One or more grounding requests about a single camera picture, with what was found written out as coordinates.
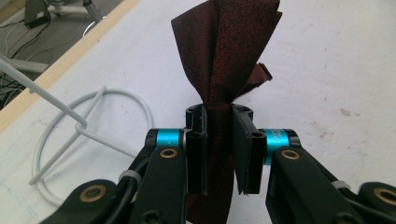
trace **floor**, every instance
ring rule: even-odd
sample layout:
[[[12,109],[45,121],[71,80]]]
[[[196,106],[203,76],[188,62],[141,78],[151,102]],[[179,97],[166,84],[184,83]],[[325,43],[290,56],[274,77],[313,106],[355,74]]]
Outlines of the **floor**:
[[[121,0],[93,0],[102,16],[107,15],[120,2]],[[64,5],[82,7],[82,1],[68,0]],[[10,21],[0,24],[0,52],[8,58],[48,65],[56,62],[77,43],[92,23],[89,15],[51,14],[50,22],[28,29],[23,24],[24,13],[24,8],[22,8]],[[23,73],[32,80],[41,75]],[[0,72],[0,110],[23,89],[24,87],[17,81]]]

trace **white cable tie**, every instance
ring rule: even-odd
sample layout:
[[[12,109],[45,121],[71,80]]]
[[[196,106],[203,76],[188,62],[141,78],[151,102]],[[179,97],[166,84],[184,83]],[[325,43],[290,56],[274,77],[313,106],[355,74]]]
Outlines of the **white cable tie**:
[[[332,182],[336,189],[350,189],[350,186],[343,180],[336,180]]]
[[[119,178],[119,182],[122,180],[123,177],[125,176],[129,176],[134,178],[137,181],[137,187],[139,188],[140,183],[142,182],[142,176],[140,176],[140,174],[138,172],[136,172],[135,170],[126,170],[123,171],[120,175]]]

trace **table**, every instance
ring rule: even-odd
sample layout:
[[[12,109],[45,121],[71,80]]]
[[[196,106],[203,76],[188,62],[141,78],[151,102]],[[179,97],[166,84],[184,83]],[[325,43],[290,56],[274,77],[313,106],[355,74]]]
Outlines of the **table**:
[[[184,75],[170,20],[203,1],[125,0],[36,83],[64,103],[101,86],[133,91],[150,106],[158,128],[184,127],[184,110],[200,104]],[[235,102],[255,111],[263,128],[290,128],[302,144],[355,192],[367,181],[396,186],[396,3],[388,0],[283,0],[283,17],[260,61],[274,80]],[[56,207],[27,182],[35,145],[59,112],[25,91],[0,112],[0,222],[37,223]],[[147,127],[129,99],[108,95],[89,116],[89,130],[138,151]],[[63,119],[43,161],[73,132]],[[65,198],[96,178],[117,181],[131,159],[79,140],[45,175]],[[262,193],[233,196],[228,223],[269,223]]]

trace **maroon cloth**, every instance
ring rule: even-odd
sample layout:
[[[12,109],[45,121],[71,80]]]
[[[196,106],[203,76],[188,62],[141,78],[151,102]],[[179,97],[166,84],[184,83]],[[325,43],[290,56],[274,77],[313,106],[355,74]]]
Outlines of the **maroon cloth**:
[[[281,13],[278,0],[210,0],[172,20],[184,71],[208,117],[207,195],[188,195],[187,220],[226,223],[233,194],[230,103],[271,79],[256,64]]]

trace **white tabletop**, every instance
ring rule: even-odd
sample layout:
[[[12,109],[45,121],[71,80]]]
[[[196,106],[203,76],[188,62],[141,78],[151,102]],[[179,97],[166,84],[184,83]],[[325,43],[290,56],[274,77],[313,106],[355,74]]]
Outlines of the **white tabletop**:
[[[170,20],[201,2],[141,0],[49,92],[69,104],[103,85],[133,91],[148,103],[155,127],[184,127],[184,110],[201,99],[184,75]],[[396,186],[396,2],[283,0],[279,11],[283,17],[260,59],[274,79],[236,103],[254,110],[257,127],[295,130],[304,148],[355,192],[368,181]],[[58,112],[39,99],[1,133],[1,223],[37,223],[56,210],[28,181],[35,146]],[[144,144],[145,117],[125,97],[106,96],[88,122],[90,131],[135,152]],[[71,119],[57,125],[43,161],[73,129]],[[131,162],[80,137],[45,181],[65,198],[92,179],[117,181]],[[235,192],[228,223],[270,222],[269,170],[261,194]]]

